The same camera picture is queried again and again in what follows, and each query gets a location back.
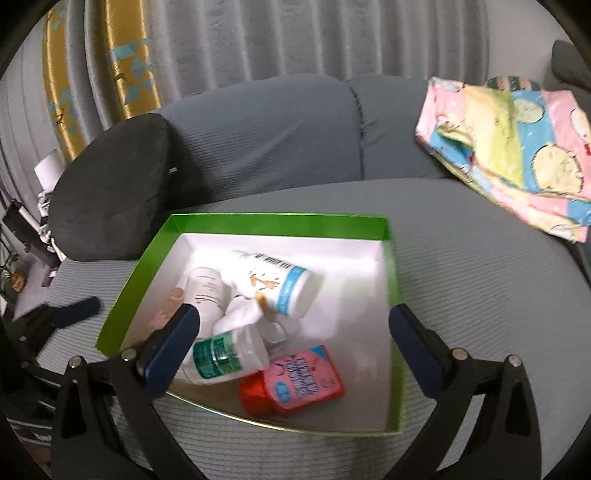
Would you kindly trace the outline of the white bottle blue cap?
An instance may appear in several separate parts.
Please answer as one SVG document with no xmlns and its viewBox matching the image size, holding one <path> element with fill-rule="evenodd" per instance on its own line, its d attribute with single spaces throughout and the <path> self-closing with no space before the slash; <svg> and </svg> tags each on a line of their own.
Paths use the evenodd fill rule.
<svg viewBox="0 0 591 480">
<path fill-rule="evenodd" d="M 293 319 L 308 314 L 322 285 L 320 274 L 264 253 L 230 252 L 223 274 L 238 294 Z"/>
</svg>

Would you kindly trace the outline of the black round cushion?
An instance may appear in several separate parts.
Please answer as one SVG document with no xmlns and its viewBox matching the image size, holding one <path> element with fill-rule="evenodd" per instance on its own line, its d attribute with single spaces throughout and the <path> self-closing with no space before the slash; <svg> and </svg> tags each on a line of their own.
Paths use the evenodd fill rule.
<svg viewBox="0 0 591 480">
<path fill-rule="evenodd" d="M 66 168 L 48 226 L 71 260 L 134 260 L 158 229 L 170 168 L 170 130 L 157 113 L 119 122 Z"/>
</svg>

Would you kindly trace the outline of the colourful cartoon blanket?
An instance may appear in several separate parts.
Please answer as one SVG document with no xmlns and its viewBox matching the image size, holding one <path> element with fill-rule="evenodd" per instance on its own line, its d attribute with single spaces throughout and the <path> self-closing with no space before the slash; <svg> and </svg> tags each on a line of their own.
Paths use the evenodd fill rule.
<svg viewBox="0 0 591 480">
<path fill-rule="evenodd" d="M 468 187 L 547 234 L 590 232 L 590 123 L 569 90 L 433 77 L 415 136 Z"/>
</svg>

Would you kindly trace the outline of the red pink bottle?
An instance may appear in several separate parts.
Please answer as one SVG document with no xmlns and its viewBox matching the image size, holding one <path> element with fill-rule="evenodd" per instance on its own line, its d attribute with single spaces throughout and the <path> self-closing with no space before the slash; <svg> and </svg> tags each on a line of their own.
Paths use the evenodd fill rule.
<svg viewBox="0 0 591 480">
<path fill-rule="evenodd" d="M 318 403 L 339 399 L 346 388 L 324 345 L 274 360 L 263 371 L 245 377 L 239 400 L 252 416 L 288 416 Z"/>
</svg>

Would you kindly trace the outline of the green cardboard box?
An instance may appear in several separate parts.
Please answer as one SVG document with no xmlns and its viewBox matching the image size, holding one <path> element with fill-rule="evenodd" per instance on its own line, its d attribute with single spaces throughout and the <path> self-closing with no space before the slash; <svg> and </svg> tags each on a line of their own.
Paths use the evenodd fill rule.
<svg viewBox="0 0 591 480">
<path fill-rule="evenodd" d="M 402 355 L 388 326 L 402 299 L 393 235 L 379 216 L 195 213 L 171 216 L 137 262 L 96 341 L 113 356 L 143 339 L 170 292 L 197 267 L 223 274 L 232 251 L 264 253 L 308 268 L 322 285 L 308 314 L 280 318 L 279 356 L 324 345 L 346 388 L 341 399 L 283 416 L 252 416 L 238 383 L 194 386 L 177 376 L 169 394 L 200 409 L 274 430 L 379 437 L 404 429 Z"/>
</svg>

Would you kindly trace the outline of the white plastic cup holder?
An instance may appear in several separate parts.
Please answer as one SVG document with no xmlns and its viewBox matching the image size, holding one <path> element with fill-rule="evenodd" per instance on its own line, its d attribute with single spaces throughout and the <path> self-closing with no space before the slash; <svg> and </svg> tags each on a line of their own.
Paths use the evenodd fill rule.
<svg viewBox="0 0 591 480">
<path fill-rule="evenodd" d="M 247 325 L 256 328 L 266 347 L 273 348 L 287 341 L 287 332 L 283 326 L 266 319 L 259 301 L 242 296 L 236 296 L 229 302 L 225 314 L 215 323 L 214 329 L 219 334 Z"/>
</svg>

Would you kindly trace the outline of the grey and gold curtain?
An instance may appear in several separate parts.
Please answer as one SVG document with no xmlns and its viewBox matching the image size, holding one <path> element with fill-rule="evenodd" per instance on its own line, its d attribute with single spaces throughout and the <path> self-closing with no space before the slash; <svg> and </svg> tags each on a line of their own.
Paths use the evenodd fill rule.
<svg viewBox="0 0 591 480">
<path fill-rule="evenodd" d="M 5 1 L 1 187 L 32 203 L 36 166 L 186 95 L 287 74 L 489 69 L 482 1 Z"/>
</svg>

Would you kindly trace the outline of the white tube bottle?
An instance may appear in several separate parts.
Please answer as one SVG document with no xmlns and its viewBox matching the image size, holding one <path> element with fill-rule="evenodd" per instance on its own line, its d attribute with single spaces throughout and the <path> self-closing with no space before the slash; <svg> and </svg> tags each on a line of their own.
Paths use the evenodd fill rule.
<svg viewBox="0 0 591 480">
<path fill-rule="evenodd" d="M 193 269 L 186 280 L 184 302 L 197 308 L 197 338 L 211 337 L 214 325 L 224 317 L 226 309 L 226 285 L 221 280 L 221 273 L 205 267 Z"/>
</svg>

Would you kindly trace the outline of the amber hair clip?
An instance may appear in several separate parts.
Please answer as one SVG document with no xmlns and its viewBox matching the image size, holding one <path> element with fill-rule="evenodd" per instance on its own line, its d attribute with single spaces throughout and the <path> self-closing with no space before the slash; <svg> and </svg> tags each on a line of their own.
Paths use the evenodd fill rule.
<svg viewBox="0 0 591 480">
<path fill-rule="evenodd" d="M 179 287 L 174 288 L 170 292 L 169 297 L 158 308 L 156 314 L 149 323 L 148 330 L 153 332 L 163 329 L 183 302 L 184 290 Z"/>
</svg>

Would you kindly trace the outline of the black tripod stand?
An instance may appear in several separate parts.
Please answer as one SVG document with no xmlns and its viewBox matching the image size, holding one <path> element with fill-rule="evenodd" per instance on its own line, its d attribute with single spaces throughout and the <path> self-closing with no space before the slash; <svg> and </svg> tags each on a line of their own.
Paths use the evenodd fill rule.
<svg viewBox="0 0 591 480">
<path fill-rule="evenodd" d="M 8 230 L 24 245 L 27 252 L 36 256 L 43 264 L 55 269 L 60 266 L 59 257 L 48 250 L 39 234 L 39 229 L 32 225 L 34 217 L 18 200 L 12 199 L 2 222 Z"/>
</svg>

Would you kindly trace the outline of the white bottle green label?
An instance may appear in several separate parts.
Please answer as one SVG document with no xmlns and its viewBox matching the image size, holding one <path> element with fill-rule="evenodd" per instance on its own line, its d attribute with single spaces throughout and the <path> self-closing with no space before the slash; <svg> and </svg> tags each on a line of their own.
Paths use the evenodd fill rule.
<svg viewBox="0 0 591 480">
<path fill-rule="evenodd" d="M 179 374 L 193 385 L 213 385 L 252 375 L 269 365 L 262 336 L 256 327 L 246 325 L 195 342 Z"/>
</svg>

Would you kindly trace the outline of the small potted plant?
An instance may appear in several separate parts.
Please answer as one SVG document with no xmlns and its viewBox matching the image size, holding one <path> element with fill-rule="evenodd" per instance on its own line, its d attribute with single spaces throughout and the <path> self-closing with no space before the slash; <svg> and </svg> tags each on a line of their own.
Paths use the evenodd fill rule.
<svg viewBox="0 0 591 480">
<path fill-rule="evenodd" d="M 19 267 L 19 257 L 11 256 L 1 262 L 1 293 L 20 294 L 27 283 L 26 273 Z"/>
</svg>

